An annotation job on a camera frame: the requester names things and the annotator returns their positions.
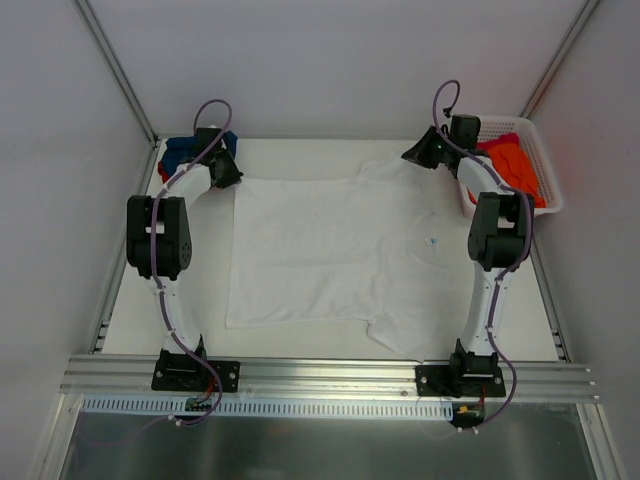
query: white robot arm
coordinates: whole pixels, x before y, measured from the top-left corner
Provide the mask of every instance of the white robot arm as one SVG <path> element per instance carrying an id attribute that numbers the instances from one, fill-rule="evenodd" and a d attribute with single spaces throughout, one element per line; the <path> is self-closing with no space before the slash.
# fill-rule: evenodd
<path id="1" fill-rule="evenodd" d="M 186 170 L 187 165 L 183 164 L 178 167 L 179 170 Z M 203 193 L 211 190 L 211 174 L 209 168 L 204 165 L 196 165 L 188 174 L 185 174 L 180 182 L 177 182 L 175 186 L 168 189 L 169 193 L 165 198 L 177 198 L 184 199 L 185 210 L 189 210 L 191 205 L 200 197 Z M 159 221 L 157 224 L 157 232 L 164 233 L 164 222 Z M 180 255 L 183 259 L 187 256 L 191 257 L 190 243 L 183 243 L 179 246 Z M 162 308 L 160 303 L 160 292 L 164 295 L 164 308 L 166 308 L 167 314 L 171 319 L 171 325 L 174 333 L 178 336 L 180 341 L 189 350 L 195 351 L 200 343 L 202 335 L 200 330 L 194 321 L 191 312 L 185 307 L 181 300 L 180 283 L 182 280 L 183 272 L 178 273 L 175 279 L 171 279 L 169 276 L 159 276 L 162 283 L 162 287 L 158 287 L 156 281 L 153 278 L 146 279 L 149 289 L 153 293 L 153 298 L 158 310 L 158 317 L 163 318 Z M 171 335 L 167 334 L 164 341 L 164 350 L 174 353 L 182 354 L 182 349 L 171 338 Z"/>
<path id="2" fill-rule="evenodd" d="M 530 196 L 515 194 L 484 152 L 475 151 L 479 132 L 478 117 L 454 115 L 450 129 L 443 132 L 431 127 L 402 155 L 425 168 L 446 166 L 477 200 L 467 244 L 475 261 L 467 324 L 448 365 L 416 367 L 421 396 L 506 395 L 497 338 L 505 294 L 514 272 L 529 254 L 533 203 Z"/>
<path id="3" fill-rule="evenodd" d="M 493 169 L 491 161 L 482 156 L 478 156 L 486 165 Z M 481 193 L 500 193 L 513 195 L 512 192 L 503 190 L 489 172 L 482 168 L 478 163 L 469 158 L 462 158 L 458 166 L 458 180 L 465 185 L 474 198 L 480 198 Z M 493 347 L 489 342 L 488 325 L 489 309 L 491 307 L 491 299 L 497 288 L 497 277 L 502 273 L 504 268 L 495 267 L 488 271 L 479 262 L 474 263 L 474 284 L 473 295 L 471 297 L 471 305 L 469 306 L 469 317 L 467 324 L 460 337 L 460 343 L 467 352 L 473 352 L 475 355 L 490 356 L 494 353 Z M 498 292 L 498 300 L 493 312 L 493 322 L 491 325 L 491 335 L 497 341 L 500 331 L 500 323 L 502 318 L 502 306 L 504 298 L 513 279 L 513 272 L 503 275 L 500 283 L 500 291 Z"/>
<path id="4" fill-rule="evenodd" d="M 220 132 L 197 129 L 191 157 L 185 158 L 158 197 L 135 195 L 127 202 L 127 260 L 145 278 L 167 331 L 151 384 L 154 390 L 203 391 L 210 380 L 207 370 L 212 369 L 221 374 L 231 369 L 221 375 L 224 378 L 238 375 L 238 362 L 202 368 L 207 365 L 202 335 L 180 295 L 192 253 L 187 210 L 202 194 L 234 185 L 242 177 Z M 218 388 L 237 390 L 237 381 Z"/>

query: laundry basket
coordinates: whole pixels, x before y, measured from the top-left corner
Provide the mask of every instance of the laundry basket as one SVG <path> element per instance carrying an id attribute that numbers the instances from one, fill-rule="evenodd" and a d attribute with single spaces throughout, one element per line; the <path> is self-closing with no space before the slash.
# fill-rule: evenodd
<path id="1" fill-rule="evenodd" d="M 486 142 L 498 138 L 506 133 L 517 133 L 520 137 L 520 148 L 529 157 L 531 167 L 538 177 L 538 194 L 545 199 L 545 208 L 536 208 L 535 216 L 543 213 L 555 213 L 560 211 L 563 205 L 562 195 L 558 188 L 558 182 L 549 158 L 538 135 L 535 125 L 526 118 L 498 117 L 479 115 L 482 126 L 480 127 L 479 142 Z M 467 188 L 459 183 L 462 200 L 462 210 L 465 217 L 473 217 L 476 206 L 469 198 Z"/>

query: gray wall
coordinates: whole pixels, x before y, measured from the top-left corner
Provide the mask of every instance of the gray wall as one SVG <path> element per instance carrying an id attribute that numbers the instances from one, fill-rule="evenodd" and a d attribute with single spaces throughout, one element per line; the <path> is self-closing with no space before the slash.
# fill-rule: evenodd
<path id="1" fill-rule="evenodd" d="M 451 77 L 459 111 L 519 114 L 582 1 L 92 3 L 159 133 L 222 96 L 240 135 L 391 139 L 424 133 Z"/>
<path id="2" fill-rule="evenodd" d="M 603 2 L 534 117 L 566 205 L 540 219 L 537 238 L 630 478 L 640 478 L 639 24 L 636 0 Z"/>
<path id="3" fill-rule="evenodd" d="M 147 145 L 72 2 L 0 15 L 0 478 L 25 478 Z"/>

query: glass panel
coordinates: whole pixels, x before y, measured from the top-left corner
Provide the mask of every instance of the glass panel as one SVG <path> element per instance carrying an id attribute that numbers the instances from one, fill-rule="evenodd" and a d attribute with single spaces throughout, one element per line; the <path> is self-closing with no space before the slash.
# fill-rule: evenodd
<path id="1" fill-rule="evenodd" d="M 595 479 L 571 405 L 512 405 L 478 435 L 440 422 L 216 417 L 127 440 L 150 420 L 83 414 L 62 478 Z"/>

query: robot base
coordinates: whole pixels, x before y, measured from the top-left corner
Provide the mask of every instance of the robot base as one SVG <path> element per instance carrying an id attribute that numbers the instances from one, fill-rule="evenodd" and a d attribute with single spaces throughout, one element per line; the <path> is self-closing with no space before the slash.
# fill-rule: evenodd
<path id="1" fill-rule="evenodd" d="M 502 398 L 507 395 L 498 356 L 465 352 L 459 339 L 449 365 L 418 365 L 415 375 L 420 397 Z"/>
<path id="2" fill-rule="evenodd" d="M 200 339 L 200 344 L 194 352 L 200 358 L 207 358 L 207 352 Z M 240 381 L 240 362 L 226 360 L 207 360 L 207 363 L 220 376 L 222 391 L 225 393 L 237 393 Z M 158 392 L 192 392 L 201 393 L 207 390 L 211 373 L 201 364 L 186 354 L 170 353 L 167 350 L 160 351 L 160 357 L 151 380 L 151 389 Z M 217 392 L 220 386 L 214 386 Z"/>

